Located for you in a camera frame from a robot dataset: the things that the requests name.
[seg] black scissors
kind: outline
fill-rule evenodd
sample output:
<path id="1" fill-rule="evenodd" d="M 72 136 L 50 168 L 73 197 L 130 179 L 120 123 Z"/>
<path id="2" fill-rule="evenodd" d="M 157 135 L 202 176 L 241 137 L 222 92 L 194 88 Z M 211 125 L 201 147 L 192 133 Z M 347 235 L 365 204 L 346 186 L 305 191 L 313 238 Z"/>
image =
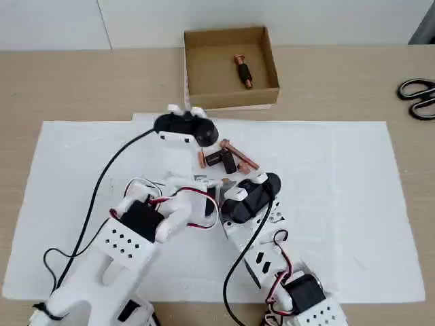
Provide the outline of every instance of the black scissors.
<path id="1" fill-rule="evenodd" d="M 424 90 L 419 90 L 414 93 L 405 93 L 404 89 L 409 85 L 424 86 Z M 428 107 L 431 104 L 435 104 L 435 81 L 424 79 L 424 78 L 414 78 L 405 81 L 400 84 L 397 89 L 397 96 L 403 101 L 411 101 L 416 99 L 421 99 L 421 101 L 413 104 L 409 108 L 409 114 L 418 120 L 434 120 L 435 110 L 432 114 L 424 114 L 420 111 L 424 107 Z"/>

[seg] cable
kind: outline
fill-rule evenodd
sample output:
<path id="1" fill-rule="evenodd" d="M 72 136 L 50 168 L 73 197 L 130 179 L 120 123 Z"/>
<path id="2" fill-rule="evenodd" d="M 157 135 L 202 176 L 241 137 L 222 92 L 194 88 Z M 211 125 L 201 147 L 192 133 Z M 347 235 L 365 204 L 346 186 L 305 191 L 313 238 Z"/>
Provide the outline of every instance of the cable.
<path id="1" fill-rule="evenodd" d="M 276 310 L 273 307 L 273 304 L 269 304 L 268 307 L 269 307 L 269 310 L 271 312 L 273 312 L 274 314 L 278 314 L 279 316 L 291 316 L 292 313 L 293 313 L 292 311 L 280 311 L 280 310 Z"/>
<path id="2" fill-rule="evenodd" d="M 130 185 L 131 185 L 131 183 L 132 183 L 133 181 L 142 181 L 142 182 L 144 182 L 144 183 L 149 183 L 149 185 L 148 185 L 149 187 L 152 187 L 152 188 L 154 188 L 154 189 L 157 189 L 157 191 L 158 191 L 158 195 L 159 195 L 160 197 L 163 196 L 163 195 L 162 195 L 162 190 L 161 190 L 161 188 L 158 186 L 158 184 L 157 184 L 156 182 L 151 181 L 151 180 L 146 179 L 146 178 L 135 177 L 135 178 L 131 178 L 131 179 L 128 181 L 128 183 L 127 183 L 127 185 L 126 185 L 126 187 L 125 187 L 125 190 L 124 190 L 124 197 L 127 195 L 128 187 L 130 187 Z"/>
<path id="3" fill-rule="evenodd" d="M 81 245 L 81 243 L 83 241 L 84 234 L 86 232 L 86 228 L 88 227 L 88 224 L 89 224 L 89 220 L 90 220 L 90 216 L 92 214 L 92 210 L 94 208 L 95 198 L 97 196 L 98 189 L 100 187 L 100 184 L 101 184 L 105 174 L 109 170 L 110 166 L 115 162 L 115 160 L 118 158 L 118 156 L 124 150 L 126 150 L 128 147 L 130 147 L 130 145 L 132 145 L 133 143 L 136 143 L 139 139 L 142 139 L 142 138 L 146 137 L 147 135 L 151 134 L 153 131 L 154 131 L 154 129 L 149 129 L 148 131 L 145 131 L 142 134 L 140 134 L 140 135 L 136 136 L 135 138 L 131 139 L 129 142 L 127 142 L 124 146 L 122 146 L 115 153 L 115 155 L 110 159 L 110 161 L 104 167 L 103 171 L 101 172 L 101 174 L 100 174 L 100 176 L 99 176 L 99 178 L 97 180 L 97 183 L 95 184 L 94 191 L 93 191 L 92 197 L 90 199 L 88 213 L 86 214 L 86 218 L 85 218 L 85 220 L 83 222 L 82 231 L 80 232 L 79 238 L 77 240 L 77 243 L 75 244 L 75 247 L 74 247 L 74 250 L 73 250 L 73 252 L 71 254 L 71 257 L 69 258 L 69 261 L 68 261 L 67 265 L 65 266 L 65 268 L 64 268 L 64 270 L 63 270 L 63 272 L 62 272 L 62 274 L 61 274 L 61 276 L 59 278 L 59 281 L 56 284 L 56 289 L 58 289 L 62 285 L 63 280 L 65 279 L 69 269 L 71 268 L 71 264 L 74 261 L 74 257 L 75 257 L 75 255 L 77 255 L 77 252 L 79 251 L 80 245 Z"/>
<path id="4" fill-rule="evenodd" d="M 251 248 L 252 244 L 254 243 L 254 241 L 257 239 L 258 234 L 260 233 L 261 229 L 263 228 L 264 224 L 266 223 L 269 214 L 271 213 L 271 209 L 272 209 L 272 205 L 273 205 L 273 198 L 271 198 L 271 200 L 269 201 L 269 204 L 267 206 L 267 211 L 264 214 L 263 220 L 261 221 L 260 225 L 258 226 L 257 230 L 255 231 L 254 235 L 251 237 L 251 240 L 249 240 L 249 242 L 247 243 L 246 247 L 243 249 L 243 251 L 241 252 L 241 254 L 237 257 L 236 261 L 234 262 L 234 264 L 231 266 L 230 271 L 228 272 L 228 274 L 226 275 L 225 281 L 224 281 L 224 288 L 223 288 L 223 295 L 224 295 L 224 304 L 225 304 L 225 308 L 228 311 L 228 313 L 230 314 L 231 318 L 233 319 L 233 321 L 236 322 L 236 324 L 238 324 L 239 326 L 245 326 L 245 324 L 243 324 L 238 318 L 237 316 L 234 314 L 234 312 L 231 310 L 231 307 L 228 303 L 228 298 L 227 298 L 227 288 L 228 288 L 228 282 L 232 276 L 232 273 L 234 273 L 236 267 L 240 264 L 240 262 L 242 261 L 242 259 L 245 257 L 246 252 Z"/>
<path id="5" fill-rule="evenodd" d="M 195 223 L 188 223 L 188 227 L 190 228 L 198 228 L 198 229 L 203 229 L 203 230 L 210 230 L 211 228 L 213 228 L 219 220 L 219 206 L 216 202 L 216 200 L 210 196 L 207 192 L 203 192 L 202 190 L 193 188 L 193 187 L 181 187 L 179 188 L 175 193 L 173 193 L 171 196 L 169 197 L 159 197 L 159 198 L 155 198 L 153 200 L 150 200 L 150 204 L 160 204 L 162 202 L 166 202 L 167 200 L 171 200 L 174 199 L 174 197 L 179 193 L 179 192 L 194 192 L 196 194 L 200 194 L 204 197 L 206 197 L 206 199 L 210 200 L 213 203 L 213 206 L 215 207 L 215 219 L 213 224 L 211 225 L 199 225 L 199 224 L 195 224 Z"/>
<path id="6" fill-rule="evenodd" d="M 269 293 L 267 295 L 267 298 L 266 298 L 266 303 L 267 304 L 273 304 L 273 303 L 275 303 L 276 300 L 273 298 L 273 295 L 275 293 L 275 290 L 277 289 L 277 286 L 285 278 L 291 277 L 291 275 L 293 273 L 293 266 L 292 266 L 292 263 L 290 261 L 290 258 L 287 256 L 287 254 L 285 253 L 285 251 L 283 250 L 283 248 L 281 247 L 281 245 L 277 241 L 277 235 L 280 234 L 280 233 L 284 233 L 284 239 L 283 239 L 283 241 L 287 240 L 288 231 L 284 230 L 284 229 L 281 229 L 281 230 L 276 231 L 273 234 L 273 243 L 275 244 L 275 246 L 277 246 L 281 250 L 281 254 L 284 257 L 285 262 L 287 263 L 287 270 L 285 272 L 280 272 L 279 275 L 277 276 L 277 279 L 273 283 L 273 285 L 271 287 L 271 290 L 269 291 Z"/>
<path id="7" fill-rule="evenodd" d="M 44 266 L 47 268 L 47 270 L 50 272 L 50 274 L 53 277 L 53 288 L 52 288 L 52 292 L 51 294 L 53 294 L 53 292 L 56 290 L 56 286 L 57 286 L 57 278 L 55 273 L 53 272 L 53 270 L 51 269 L 51 267 L 48 265 L 47 263 L 47 255 L 48 253 L 50 253 L 51 251 L 56 251 L 58 253 L 60 253 L 61 255 L 65 256 L 65 257 L 69 257 L 69 258 L 76 258 L 78 256 L 80 256 L 82 253 L 84 253 L 86 250 L 88 250 L 88 248 L 91 246 L 91 244 L 94 242 L 95 238 L 98 236 L 98 234 L 100 233 L 101 229 L 103 229 L 103 226 L 107 223 L 107 221 L 109 221 L 109 219 L 106 219 L 98 228 L 97 232 L 95 233 L 95 235 L 92 237 L 92 239 L 88 242 L 88 244 L 86 245 L 86 247 L 84 247 L 81 251 L 79 251 L 78 253 L 76 253 L 75 255 L 68 255 L 66 253 L 64 253 L 63 251 L 61 251 L 58 248 L 49 248 L 46 250 L 46 252 L 43 254 L 43 264 Z"/>

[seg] cardboard box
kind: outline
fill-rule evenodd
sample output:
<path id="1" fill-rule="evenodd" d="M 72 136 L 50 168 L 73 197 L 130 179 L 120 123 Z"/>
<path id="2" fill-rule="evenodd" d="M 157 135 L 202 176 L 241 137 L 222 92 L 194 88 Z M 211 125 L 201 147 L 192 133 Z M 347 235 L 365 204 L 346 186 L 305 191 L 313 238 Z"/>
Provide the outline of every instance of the cardboard box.
<path id="1" fill-rule="evenodd" d="M 186 31 L 184 45 L 186 96 L 191 106 L 258 109 L 276 103 L 279 82 L 266 27 Z M 251 71 L 250 90 L 237 73 L 236 54 L 245 56 Z"/>

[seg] table surface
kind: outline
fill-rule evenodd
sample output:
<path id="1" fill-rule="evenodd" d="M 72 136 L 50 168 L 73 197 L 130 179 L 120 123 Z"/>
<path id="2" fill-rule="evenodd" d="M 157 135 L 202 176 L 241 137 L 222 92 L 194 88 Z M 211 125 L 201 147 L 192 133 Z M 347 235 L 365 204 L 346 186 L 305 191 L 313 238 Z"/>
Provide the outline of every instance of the table surface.
<path id="1" fill-rule="evenodd" d="M 435 139 L 433 122 L 407 114 L 396 86 L 435 77 L 433 46 L 273 48 L 281 92 L 264 111 L 212 112 L 251 120 L 387 121 L 394 144 L 427 299 L 416 304 L 344 305 L 350 325 L 433 325 L 435 320 Z M 182 49 L 0 52 L 0 277 L 43 120 L 130 120 L 183 103 Z M 235 305 L 258 325 L 259 304 Z M 223 304 L 155 304 L 165 325 L 233 325 Z M 0 325 L 27 325 L 30 302 L 0 299 Z"/>

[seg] white paper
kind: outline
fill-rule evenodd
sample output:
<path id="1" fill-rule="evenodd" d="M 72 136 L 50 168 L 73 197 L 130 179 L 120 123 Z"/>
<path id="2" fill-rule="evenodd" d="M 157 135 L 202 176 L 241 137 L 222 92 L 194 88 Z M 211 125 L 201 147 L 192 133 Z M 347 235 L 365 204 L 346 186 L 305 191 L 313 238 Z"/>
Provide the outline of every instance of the white paper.
<path id="1" fill-rule="evenodd" d="M 43 125 L 3 284 L 4 296 L 26 300 L 48 296 L 52 283 L 42 264 L 44 251 L 48 247 L 71 251 L 102 167 L 121 144 L 151 125 L 151 121 Z M 337 291 L 331 132 L 323 126 L 260 122 L 227 121 L 217 127 L 222 136 L 234 139 L 243 151 L 252 153 L 265 170 L 281 177 L 280 196 L 285 198 L 281 210 L 289 221 L 292 240 L 326 288 Z M 274 143 L 276 151 L 267 150 L 269 142 Z M 184 174 L 203 173 L 192 158 L 196 156 L 162 150 L 156 135 L 126 150 L 101 184 L 84 243 L 107 217 L 108 208 L 121 199 L 129 178 L 161 179 L 168 169 L 174 169 L 174 164 Z M 222 172 L 215 167 L 207 174 L 222 178 Z M 225 239 L 221 226 L 210 232 L 186 230 L 164 244 L 161 252 L 139 295 L 158 301 L 222 301 L 222 281 L 236 251 Z M 57 274 L 65 264 L 56 254 L 48 261 Z M 209 291 L 197 291 L 199 285 Z M 233 302 L 260 301 L 243 265 L 234 275 L 229 298 Z"/>
<path id="2" fill-rule="evenodd" d="M 149 118 L 146 113 L 133 116 Z M 332 131 L 340 301 L 423 301 L 423 278 L 386 123 L 276 123 L 321 125 Z M 214 291 L 220 287 L 216 284 Z"/>

